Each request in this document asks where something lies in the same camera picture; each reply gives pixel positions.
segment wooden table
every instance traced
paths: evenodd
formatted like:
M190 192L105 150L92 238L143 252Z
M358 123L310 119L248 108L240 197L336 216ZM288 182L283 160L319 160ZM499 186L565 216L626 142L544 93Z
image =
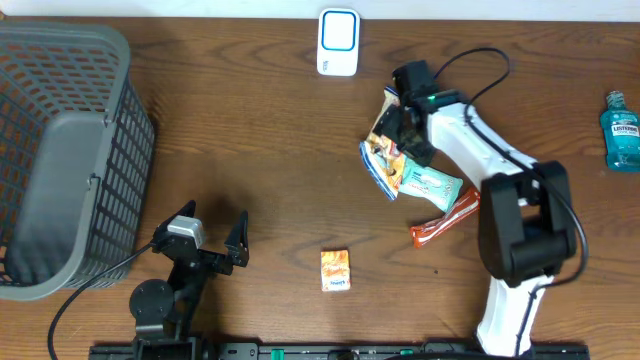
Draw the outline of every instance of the wooden table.
M491 45L509 53L514 71L478 109L509 143L565 165L591 246L580 281L545 294L533 338L584 341L594 359L640 353L640 177L606 167L598 121L613 89L640 110L638 25L363 21L358 73L330 78L315 69L316 21L67 21L107 24L127 37L133 82L157 122L138 247L189 199L213 250L223 250L236 216L249 211L249 266L210 282L194 330L279 343L470 337L489 282L477 217L414 249L408 226L441 213L422 199L387 201L357 147L393 69L416 59L437 67ZM471 94L502 69L495 56L472 56L440 83ZM434 166L463 176L444 156ZM320 251L334 247L350 251L346 293L320 291ZM149 252L126 281L83 294L58 326L59 357L86 359L94 343L130 341L131 291L170 269ZM70 294L0 301L0 358L45 358L49 323Z

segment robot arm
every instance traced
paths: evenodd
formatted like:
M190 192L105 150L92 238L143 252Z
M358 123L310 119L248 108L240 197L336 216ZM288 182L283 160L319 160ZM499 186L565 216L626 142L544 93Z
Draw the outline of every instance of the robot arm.
M518 356L531 346L529 333L543 294L543 290L536 293L517 345L531 292L551 283L563 261L575 254L573 224L537 181L503 158L467 124L465 99L456 91L438 92L424 61L409 63L393 75L402 108L388 111L374 132L390 137L398 149L423 166L435 150L442 151L480 189L478 244L492 279L477 337L490 355ZM570 201L562 165L539 164L491 130L473 106L468 114L478 131ZM523 219L520 207L525 205L538 205L539 214Z
M464 107L463 103L455 103L440 108L430 115L427 121L429 142L455 161L479 189L482 188L483 180L496 174L521 174L522 169L505 161L495 149L465 124L462 116ZM473 117L476 127L494 143L504 149L509 149L511 155L518 161L533 168L536 160L517 152L498 136L478 117L475 108L470 107L469 114ZM518 205L526 206L527 200L519 198ZM553 278L552 275L540 275L525 280L516 287L509 287L504 280L491 277L485 314L476 332L478 341L486 353L499 356L519 356L529 350L531 347L529 334L544 289L538 291L537 297L533 301L525 330L519 339L519 354L515 354L517 336L525 316L529 296L536 286L549 284Z

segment white device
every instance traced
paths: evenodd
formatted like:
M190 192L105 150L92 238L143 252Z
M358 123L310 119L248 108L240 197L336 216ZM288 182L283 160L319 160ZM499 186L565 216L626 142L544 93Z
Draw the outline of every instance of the white device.
M522 172L522 169L504 159L466 124L463 115L465 106L463 103L455 103L441 107L429 115L427 122L429 142L449 156L477 189L480 189L482 180L495 174L513 175ZM509 151L513 158L529 167L533 167L537 162L536 159L519 152L504 141L482 121L473 106L469 107L469 116L471 116L470 121L479 131L499 147ZM526 199L519 199L520 206L526 203ZM476 331L478 340L487 354L519 356L529 350L531 347L529 334L544 289L536 293L537 297L532 303L529 319L520 339L519 354L516 354L517 335L524 319L529 296L536 286L549 284L552 281L553 276L542 275L523 281L516 288L510 288L503 280L491 278L487 307Z
M358 69L360 16L350 9L325 9L318 24L318 72L352 76Z

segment blue mouthwash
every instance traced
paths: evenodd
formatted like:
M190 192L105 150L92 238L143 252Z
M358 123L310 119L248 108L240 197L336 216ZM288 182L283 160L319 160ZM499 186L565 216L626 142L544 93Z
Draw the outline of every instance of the blue mouthwash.
M607 142L607 165L616 171L640 172L638 114L627 110L620 91L607 96L607 105L609 110L600 117Z

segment black cable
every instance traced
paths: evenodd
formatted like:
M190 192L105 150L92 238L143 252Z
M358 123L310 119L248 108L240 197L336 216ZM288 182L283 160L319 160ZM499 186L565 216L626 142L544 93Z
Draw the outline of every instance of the black cable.
M416 353L411 355L396 355L385 360L513 360L512 357L488 355L483 353L457 353L457 352L429 352Z
M525 328L527 326L527 323L529 322L529 316L531 315L531 308L533 307L533 301L537 298L537 295L536 295L537 292L542 290L542 289L547 289L547 288L557 287L557 286L561 286L561 285L566 285L566 284L569 284L569 283L575 281L576 279L578 279L580 277L580 275L582 275L584 270L587 268L587 261L588 261L588 258L589 258L589 245L587 243L587 236L584 233L584 229L582 228L582 224L580 223L580 220L578 219L578 216L576 215L575 211L573 210L573 208L571 207L569 202L564 198L564 196L562 196L562 194L560 194L560 192L553 185L551 185L548 181L546 181L538 173L533 171L530 167L526 166L525 164L523 164L520 161L518 161L515 158L513 158L513 156L511 156L509 150L502 149L496 143L491 141L491 139L489 139L484 133L482 133L480 130L478 130L478 128L473 123L472 116L469 115L469 108L471 107L471 104L473 104L474 101L476 101L480 96L482 96L487 91L491 90L493 87L495 87L496 85L501 83L504 79L506 79L507 76L509 76L509 73L511 72L511 61L509 60L509 56L504 51L502 51L500 49L492 48L492 47L480 47L480 48L476 48L476 49L467 50L465 52L462 52L462 53L454 56L453 58L451 58L451 60L447 61L444 65L442 65L440 70L438 70L438 72L434 75L434 79L437 78L440 75L440 73L444 69L446 69L449 65L451 65L451 63L453 63L454 61L458 60L459 58L461 58L463 56L466 56L466 55L469 55L469 54L473 54L473 53L477 53L477 52L494 52L494 53L497 53L498 55L500 55L504 59L505 63L507 64L507 70L504 72L504 74L500 78L498 78L498 80L492 82L487 87L485 87L484 89L480 90L477 94L475 94L471 98L471 100L469 100L469 102L464 107L465 122L467 123L467 125L469 125L469 127L482 140L484 140L494 150L496 150L496 152L498 152L498 154L500 154L500 156L502 156L503 158L505 158L508 161L511 161L517 167L522 169L523 172L525 172L527 175L531 176L531 178L534 179L535 181L537 181L538 184L540 184L540 186L542 188L547 190L547 192L549 192L554 198L556 198L556 200L566 210L567 214L569 215L569 217L571 217L571 220L575 224L576 231L578 232L578 236L580 238L580 246L582 247L582 254L580 256L580 265L578 266L578 269L576 270L576 272L573 273L573 275L571 275L571 276L569 276L569 277L567 277L565 279L553 282L551 284L536 286L531 291L530 296L529 296L529 302L527 304L527 309L525 310L524 318L522 319L522 324L520 325L520 331L518 332L518 335L516 336L517 337L517 342L516 342L515 356L519 357L520 341L522 340L522 335L524 334L524 330L525 330Z
M105 270L105 271L99 273L98 275L92 277L91 279L87 280L87 282L82 284L82 286L80 286L78 288L78 290L76 290L71 296L69 296L67 301L65 301L64 304L62 304L62 306L60 307L60 310L58 310L58 313L53 318L53 321L51 321L51 326L49 326L49 334L47 335L47 347L49 348L49 356L51 356L52 360L58 360L58 356L56 356L56 351L53 348L53 334L56 331L56 326L58 325L58 321L60 321L60 317L65 312L65 310L67 310L69 305L71 305L73 300L75 300L78 297L78 295L80 295L83 291L85 291L88 287L90 287L91 284L96 282L96 280L104 277L105 275L107 275L108 273L112 272L113 270L116 270L117 268L119 268L119 267L127 264L131 260L137 258L138 256L140 256L140 254L142 254L143 252L147 251L151 246L152 246L151 243L143 246L142 248L140 248L140 250L136 251L135 253L133 253L128 258L120 261L119 263L111 266L107 270Z

